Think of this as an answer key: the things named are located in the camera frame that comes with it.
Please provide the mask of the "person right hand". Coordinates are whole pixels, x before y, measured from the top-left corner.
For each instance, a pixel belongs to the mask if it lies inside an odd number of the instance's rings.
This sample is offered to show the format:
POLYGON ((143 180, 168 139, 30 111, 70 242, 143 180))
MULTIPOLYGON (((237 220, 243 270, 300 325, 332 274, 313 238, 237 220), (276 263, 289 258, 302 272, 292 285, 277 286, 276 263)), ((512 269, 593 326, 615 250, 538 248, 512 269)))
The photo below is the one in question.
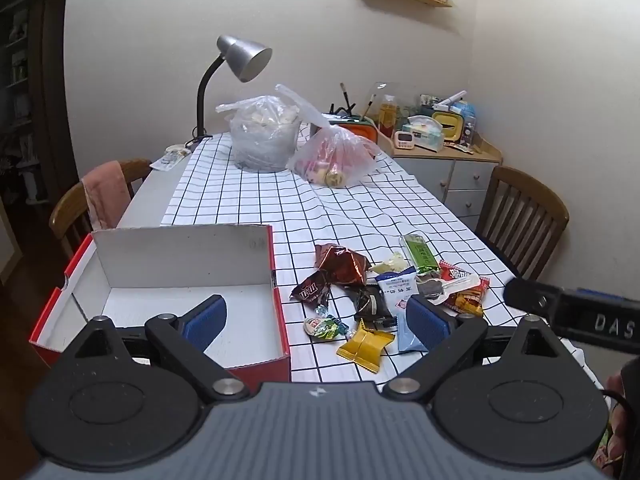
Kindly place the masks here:
POLYGON ((620 403, 620 400, 625 397, 625 389, 620 372, 608 378, 604 390, 608 400, 611 401, 608 428, 605 430, 592 462, 607 476, 618 479, 626 453, 626 410, 620 403))

